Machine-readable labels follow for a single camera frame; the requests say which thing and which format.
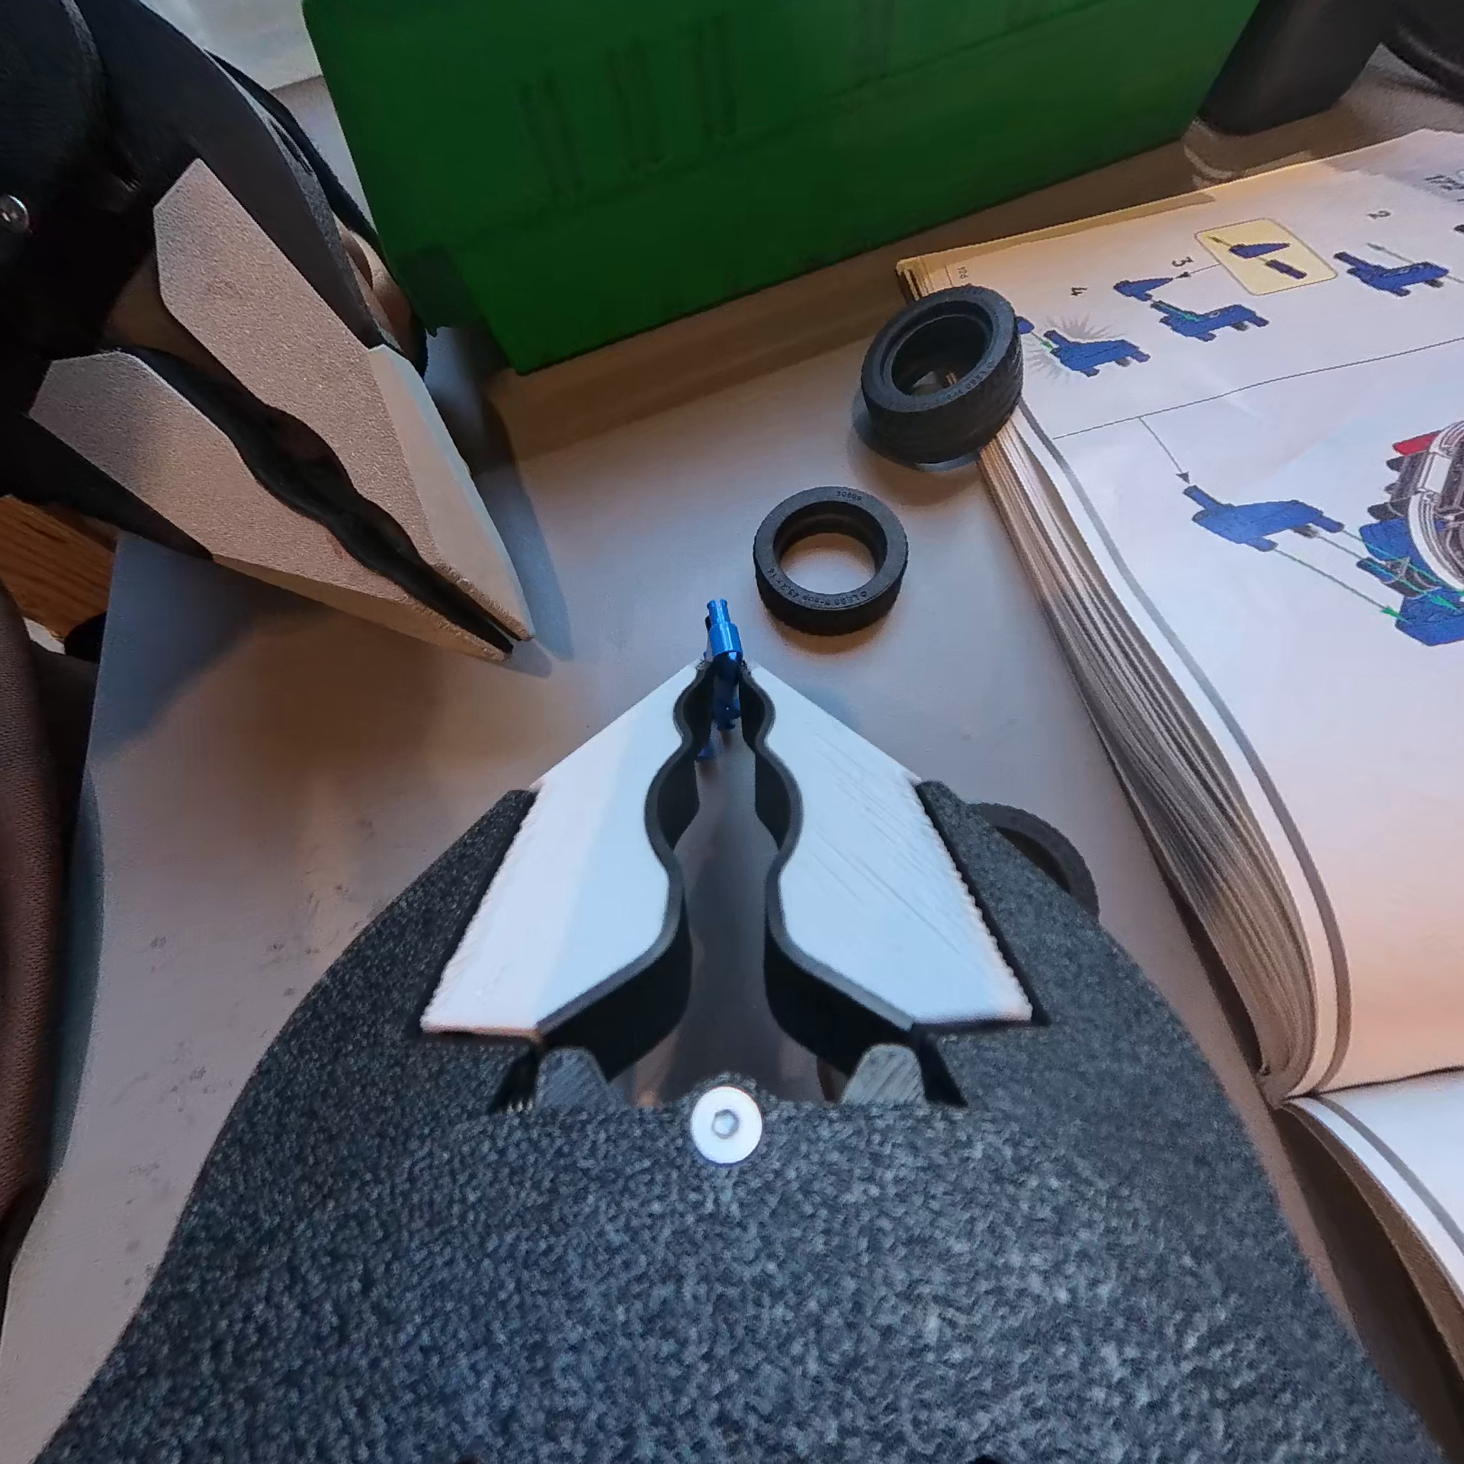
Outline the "black toy tyre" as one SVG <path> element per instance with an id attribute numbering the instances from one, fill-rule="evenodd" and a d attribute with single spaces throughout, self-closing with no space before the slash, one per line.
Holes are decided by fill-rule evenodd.
<path id="1" fill-rule="evenodd" d="M 978 453 L 1020 403 L 1013 305 L 985 286 L 915 300 L 871 340 L 859 382 L 870 441 L 892 460 L 938 466 Z"/>
<path id="2" fill-rule="evenodd" d="M 1100 919 L 1100 896 L 1086 859 L 1077 847 L 1046 819 L 993 802 L 969 807 L 997 830 L 1034 868 L 1072 896 L 1089 915 Z"/>
<path id="3" fill-rule="evenodd" d="M 810 591 L 781 567 L 795 544 L 835 535 L 863 544 L 873 574 L 840 593 Z M 762 520 L 753 565 L 762 603 L 783 626 L 810 635 L 851 635 L 884 619 L 899 596 L 910 546 L 903 523 L 878 499 L 847 486 L 807 488 Z"/>

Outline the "open instruction booklet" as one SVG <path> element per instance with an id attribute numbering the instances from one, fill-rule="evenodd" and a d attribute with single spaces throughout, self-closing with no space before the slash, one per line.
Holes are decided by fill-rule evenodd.
<path id="1" fill-rule="evenodd" d="M 898 263 L 1013 303 L 981 466 L 1258 1082 L 1455 1367 L 1462 140 L 1417 131 Z"/>

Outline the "green storage bin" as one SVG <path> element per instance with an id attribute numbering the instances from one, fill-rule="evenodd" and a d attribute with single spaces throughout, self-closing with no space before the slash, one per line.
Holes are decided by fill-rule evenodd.
<path id="1" fill-rule="evenodd" d="M 1178 138 L 1244 2 L 316 2 L 387 262 L 521 373 Z"/>

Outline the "wooden bench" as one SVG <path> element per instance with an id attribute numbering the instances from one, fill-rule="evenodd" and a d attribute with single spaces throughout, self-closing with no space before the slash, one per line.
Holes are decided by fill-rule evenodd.
<path id="1" fill-rule="evenodd" d="M 19 612 L 59 642 L 105 614 L 117 535 L 65 509 L 2 499 L 2 581 Z"/>

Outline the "black case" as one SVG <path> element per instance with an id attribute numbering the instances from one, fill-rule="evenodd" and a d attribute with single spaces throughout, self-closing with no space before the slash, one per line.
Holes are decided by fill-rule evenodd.
<path id="1" fill-rule="evenodd" d="M 1382 44 L 1391 2 L 1262 2 L 1199 106 L 1222 134 L 1258 134 L 1333 106 Z"/>

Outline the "person's left hand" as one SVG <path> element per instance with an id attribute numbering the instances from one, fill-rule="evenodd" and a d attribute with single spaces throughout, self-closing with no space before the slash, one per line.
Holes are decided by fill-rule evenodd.
<path id="1" fill-rule="evenodd" d="M 390 335 L 396 349 L 406 356 L 417 371 L 427 373 L 427 331 L 417 317 L 411 302 L 394 281 L 371 241 L 336 218 L 342 246 L 352 260 L 361 288 L 371 300 L 380 328 Z"/>

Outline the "grey desk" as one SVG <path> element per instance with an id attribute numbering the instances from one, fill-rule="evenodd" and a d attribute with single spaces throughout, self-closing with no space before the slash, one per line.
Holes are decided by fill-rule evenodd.
<path id="1" fill-rule="evenodd" d="M 1330 1300 L 1342 1281 L 1251 1082 L 1239 1016 L 1159 877 L 978 469 L 854 432 L 903 248 L 528 380 L 481 330 L 427 385 L 514 556 L 539 640 L 422 647 L 148 542 L 117 556 L 70 913 L 59 1156 L 9 1286 L 4 1461 L 33 1461 L 131 1321 L 232 1103 L 326 967 L 439 852 L 683 666 L 706 598 L 755 659 L 922 776 L 1067 833 L 1107 927 L 1213 1063 Z M 783 626 L 765 514 L 821 486 L 908 537 L 889 614 Z"/>

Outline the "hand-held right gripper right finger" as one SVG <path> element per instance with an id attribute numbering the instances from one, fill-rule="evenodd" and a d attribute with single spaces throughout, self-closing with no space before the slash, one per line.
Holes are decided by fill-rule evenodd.
<path id="1" fill-rule="evenodd" d="M 784 1035 L 854 1084 L 873 1049 L 952 1084 L 936 1037 L 1032 1021 L 919 777 L 767 669 L 744 671 L 756 814 L 776 844 L 763 990 Z"/>

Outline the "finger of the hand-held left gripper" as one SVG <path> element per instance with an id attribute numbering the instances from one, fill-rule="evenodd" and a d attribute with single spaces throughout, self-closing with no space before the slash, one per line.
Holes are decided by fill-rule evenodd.
<path id="1" fill-rule="evenodd" d="M 258 403 L 319 439 L 288 467 L 357 563 L 481 642 L 535 636 L 518 572 L 425 382 L 363 344 L 204 161 L 153 211 L 173 317 Z"/>
<path id="2" fill-rule="evenodd" d="M 225 568 L 424 643 L 505 654 L 361 565 L 251 471 L 239 446 L 136 354 L 51 363 L 30 418 Z"/>

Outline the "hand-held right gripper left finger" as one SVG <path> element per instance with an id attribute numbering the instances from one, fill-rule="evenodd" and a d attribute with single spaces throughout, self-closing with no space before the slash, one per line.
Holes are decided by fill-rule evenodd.
<path id="1" fill-rule="evenodd" d="M 690 933 L 675 849 L 699 811 L 713 687 L 708 664 L 683 668 L 535 783 L 427 1034 L 586 1049 L 614 1079 L 676 1027 Z"/>

